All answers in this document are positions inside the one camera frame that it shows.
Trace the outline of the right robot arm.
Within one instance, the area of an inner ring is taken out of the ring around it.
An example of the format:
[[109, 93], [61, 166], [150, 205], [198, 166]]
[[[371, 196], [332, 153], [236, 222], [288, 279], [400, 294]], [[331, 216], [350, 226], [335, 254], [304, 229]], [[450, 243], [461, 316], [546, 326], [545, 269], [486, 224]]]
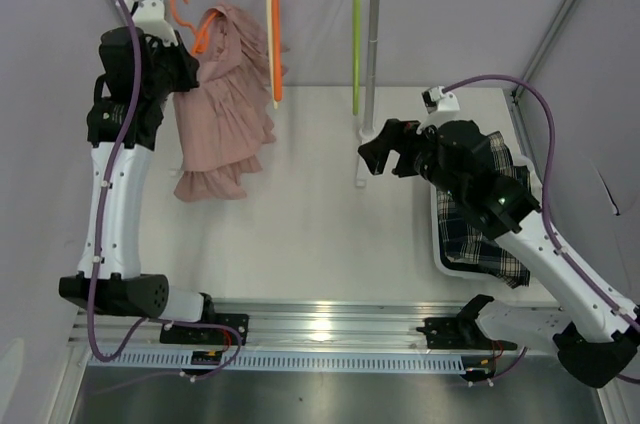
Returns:
[[618, 377], [639, 349], [639, 308], [611, 288], [544, 219], [539, 201], [520, 182], [494, 171], [488, 136], [472, 121], [426, 129], [389, 119], [358, 148], [369, 172], [420, 176], [451, 197], [472, 228], [525, 265], [560, 308], [545, 312], [478, 295], [460, 311], [458, 339], [468, 347], [506, 341], [557, 357], [582, 384], [602, 388]]

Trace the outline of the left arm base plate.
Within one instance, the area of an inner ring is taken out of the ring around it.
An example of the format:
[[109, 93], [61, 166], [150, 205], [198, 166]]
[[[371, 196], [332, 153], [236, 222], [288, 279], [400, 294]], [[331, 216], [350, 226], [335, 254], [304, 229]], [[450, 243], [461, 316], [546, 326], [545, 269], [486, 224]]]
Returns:
[[197, 323], [173, 324], [169, 329], [163, 326], [160, 332], [160, 343], [223, 347], [244, 345], [249, 331], [249, 315], [218, 312], [213, 299], [207, 294], [203, 297], [201, 320]]

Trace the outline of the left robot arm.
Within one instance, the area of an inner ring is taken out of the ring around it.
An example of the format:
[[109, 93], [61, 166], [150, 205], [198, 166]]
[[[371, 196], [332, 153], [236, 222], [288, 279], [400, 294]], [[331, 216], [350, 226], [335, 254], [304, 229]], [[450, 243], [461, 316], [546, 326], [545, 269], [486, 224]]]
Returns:
[[86, 244], [75, 274], [59, 281], [61, 298], [100, 315], [182, 321], [197, 344], [216, 334], [205, 297], [145, 274], [139, 257], [139, 224], [146, 175], [167, 98], [196, 88], [198, 63], [179, 36], [166, 41], [138, 29], [141, 62], [127, 28], [102, 35], [104, 68], [87, 116], [93, 187]]

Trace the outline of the orange plastic hanger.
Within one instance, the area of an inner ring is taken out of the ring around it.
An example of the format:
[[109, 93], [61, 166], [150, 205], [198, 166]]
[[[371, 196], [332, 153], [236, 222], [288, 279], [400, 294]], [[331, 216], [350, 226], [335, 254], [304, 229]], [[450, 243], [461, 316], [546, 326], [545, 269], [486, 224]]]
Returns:
[[179, 9], [177, 6], [178, 2], [182, 2], [184, 4], [188, 4], [189, 0], [169, 0], [169, 8], [171, 17], [173, 20], [181, 27], [186, 28], [191, 31], [193, 35], [193, 45], [191, 48], [191, 53], [194, 56], [199, 56], [204, 54], [211, 40], [210, 34], [210, 26], [213, 24], [216, 17], [219, 15], [219, 11], [214, 9], [208, 14], [204, 16], [198, 26], [192, 24], [191, 22], [185, 20], [179, 13]]

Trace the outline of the pink pleated skirt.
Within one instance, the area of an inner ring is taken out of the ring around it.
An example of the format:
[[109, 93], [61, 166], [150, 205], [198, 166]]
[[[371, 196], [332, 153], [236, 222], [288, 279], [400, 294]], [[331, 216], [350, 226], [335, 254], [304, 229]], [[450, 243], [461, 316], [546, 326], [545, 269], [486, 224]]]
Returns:
[[199, 55], [199, 86], [173, 95], [183, 160], [174, 195], [184, 202], [239, 200], [242, 177], [263, 170], [258, 154], [276, 141], [267, 31], [247, 11], [221, 1], [207, 10], [207, 51]]

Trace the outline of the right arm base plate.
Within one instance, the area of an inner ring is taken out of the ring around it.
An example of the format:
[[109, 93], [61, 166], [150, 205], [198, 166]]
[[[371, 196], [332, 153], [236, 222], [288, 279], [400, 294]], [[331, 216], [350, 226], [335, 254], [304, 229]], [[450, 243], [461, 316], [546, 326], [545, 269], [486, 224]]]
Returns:
[[428, 317], [415, 330], [425, 337], [428, 349], [491, 350], [494, 344], [501, 344], [504, 350], [515, 351], [515, 343], [490, 340], [476, 323], [480, 311], [494, 301], [493, 297], [479, 294], [454, 317]]

